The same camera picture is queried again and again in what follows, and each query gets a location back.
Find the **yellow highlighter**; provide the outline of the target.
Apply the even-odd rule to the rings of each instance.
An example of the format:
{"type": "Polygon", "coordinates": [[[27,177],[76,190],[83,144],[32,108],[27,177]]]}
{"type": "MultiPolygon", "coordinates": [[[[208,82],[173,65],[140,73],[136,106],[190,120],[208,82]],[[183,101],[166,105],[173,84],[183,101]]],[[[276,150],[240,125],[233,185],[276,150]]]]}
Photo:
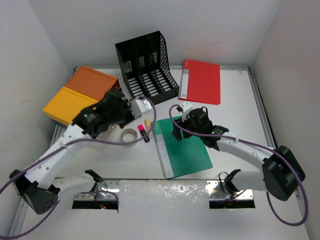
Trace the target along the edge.
{"type": "Polygon", "coordinates": [[[151,125],[151,121],[148,118],[144,120],[144,125],[145,125],[146,132],[150,134],[152,132],[152,125],[151,125]]]}

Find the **pink highlighter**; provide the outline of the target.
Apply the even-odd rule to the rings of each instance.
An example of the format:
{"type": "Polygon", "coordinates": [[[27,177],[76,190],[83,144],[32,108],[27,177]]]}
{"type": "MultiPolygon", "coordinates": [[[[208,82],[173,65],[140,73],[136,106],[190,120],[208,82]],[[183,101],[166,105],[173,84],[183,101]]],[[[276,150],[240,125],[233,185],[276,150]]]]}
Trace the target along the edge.
{"type": "Polygon", "coordinates": [[[148,136],[148,134],[147,134],[147,132],[146,132],[146,130],[145,130],[145,128],[144,128],[144,126],[142,124],[138,125],[138,130],[139,130],[144,142],[145,143],[150,142],[150,138],[149,138],[149,136],[148,136]]]}

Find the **orange drawer cabinet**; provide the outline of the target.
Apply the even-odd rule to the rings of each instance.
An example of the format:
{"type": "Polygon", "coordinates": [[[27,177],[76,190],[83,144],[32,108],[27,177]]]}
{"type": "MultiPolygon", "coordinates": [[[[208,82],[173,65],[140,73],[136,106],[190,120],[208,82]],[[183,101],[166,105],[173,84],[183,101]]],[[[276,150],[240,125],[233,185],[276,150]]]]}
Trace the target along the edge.
{"type": "Polygon", "coordinates": [[[117,77],[84,65],[72,75],[65,87],[97,101],[110,89],[118,91],[121,88],[117,77]]]}

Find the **yellow drawer cabinet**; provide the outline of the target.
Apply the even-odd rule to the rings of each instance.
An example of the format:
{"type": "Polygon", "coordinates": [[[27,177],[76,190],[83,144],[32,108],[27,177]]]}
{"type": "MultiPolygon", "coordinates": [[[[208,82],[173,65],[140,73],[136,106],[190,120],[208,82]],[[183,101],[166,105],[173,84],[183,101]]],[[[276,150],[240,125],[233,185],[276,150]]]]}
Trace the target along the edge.
{"type": "Polygon", "coordinates": [[[94,98],[64,86],[44,107],[43,112],[50,119],[68,126],[84,108],[97,102],[94,98]]]}

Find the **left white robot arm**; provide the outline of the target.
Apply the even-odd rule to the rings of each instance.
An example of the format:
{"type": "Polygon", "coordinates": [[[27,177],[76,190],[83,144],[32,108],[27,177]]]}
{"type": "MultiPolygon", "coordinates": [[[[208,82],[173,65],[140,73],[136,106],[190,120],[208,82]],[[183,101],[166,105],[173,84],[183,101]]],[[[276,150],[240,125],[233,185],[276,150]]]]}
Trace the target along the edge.
{"type": "Polygon", "coordinates": [[[42,215],[59,200],[63,191],[54,184],[57,174],[87,142],[94,140],[111,125],[124,127],[135,119],[134,99],[118,90],[109,90],[104,97],[83,108],[45,154],[24,170],[14,170],[9,179],[17,194],[33,211],[42,215]]]}

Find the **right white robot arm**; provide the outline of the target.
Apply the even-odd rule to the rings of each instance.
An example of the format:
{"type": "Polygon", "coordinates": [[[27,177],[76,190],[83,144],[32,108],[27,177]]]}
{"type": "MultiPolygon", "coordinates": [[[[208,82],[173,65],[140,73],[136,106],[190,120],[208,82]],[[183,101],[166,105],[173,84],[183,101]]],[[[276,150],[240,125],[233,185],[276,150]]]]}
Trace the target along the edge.
{"type": "Polygon", "coordinates": [[[182,114],[172,120],[172,135],[178,141],[198,137],[206,147],[231,154],[258,169],[253,172],[234,169],[228,173],[221,184],[226,195],[251,189],[287,201],[305,180],[306,174],[288,147],[272,148],[244,140],[228,128],[214,125],[206,107],[193,108],[189,103],[173,107],[182,114]]]}

